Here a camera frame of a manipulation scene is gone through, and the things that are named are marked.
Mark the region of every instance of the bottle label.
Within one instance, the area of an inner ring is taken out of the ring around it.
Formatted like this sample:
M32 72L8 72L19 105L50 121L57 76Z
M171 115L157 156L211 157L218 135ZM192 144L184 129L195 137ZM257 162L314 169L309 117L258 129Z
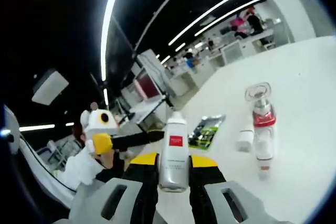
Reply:
M170 136L169 146L183 146L183 137L182 136Z

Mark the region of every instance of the cable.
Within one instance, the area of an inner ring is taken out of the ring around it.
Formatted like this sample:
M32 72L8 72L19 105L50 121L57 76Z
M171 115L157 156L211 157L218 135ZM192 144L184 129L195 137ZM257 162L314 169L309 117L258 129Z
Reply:
M66 186L65 184L63 184L61 181L58 180L58 178L56 178L47 168L44 167L44 165L40 162L40 160L35 156L34 151L31 149L31 147L29 146L28 142L26 141L26 139L23 137L23 135L20 133L20 137L23 139L23 141L25 141L25 143L27 144L30 152L32 153L32 155L34 156L34 158L37 160L37 162L43 167L44 170L47 171L47 173L49 173L55 180L57 180L61 185L63 185L64 187L66 187L67 189L69 189L70 191L76 193L76 190L71 189L70 187Z

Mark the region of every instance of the black ceiling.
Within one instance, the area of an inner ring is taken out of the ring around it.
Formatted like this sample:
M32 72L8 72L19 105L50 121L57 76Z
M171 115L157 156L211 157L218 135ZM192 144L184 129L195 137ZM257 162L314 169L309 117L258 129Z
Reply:
M113 14L133 46L163 1L116 0ZM153 22L138 52L152 48L164 56L182 42L192 41L197 26L172 47L167 46L185 26L219 1L171 0ZM222 16L247 1L229 2L213 15ZM35 148L49 139L70 134L71 129L64 126L66 122L78 121L80 112L88 109L92 101L103 102L90 74L101 84L100 43L106 3L107 0L5 0L3 4L4 102L21 125L56 124L53 130L26 133ZM117 90L133 62L127 41L114 28L116 24L111 21L107 83L108 88ZM50 106L33 103L33 86L49 68L57 69L69 86Z

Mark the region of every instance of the monitor screen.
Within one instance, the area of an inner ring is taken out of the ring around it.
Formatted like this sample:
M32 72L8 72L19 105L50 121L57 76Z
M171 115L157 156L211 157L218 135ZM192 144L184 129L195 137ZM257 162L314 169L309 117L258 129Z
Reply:
M133 82L137 92L144 100L150 99L160 94L145 69L141 70Z

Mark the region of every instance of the office room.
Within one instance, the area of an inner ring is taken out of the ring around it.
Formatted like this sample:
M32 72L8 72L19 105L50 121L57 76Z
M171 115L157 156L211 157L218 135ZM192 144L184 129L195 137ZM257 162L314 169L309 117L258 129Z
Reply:
M2 188L29 213L11 218L327 220L334 5L6 0Z

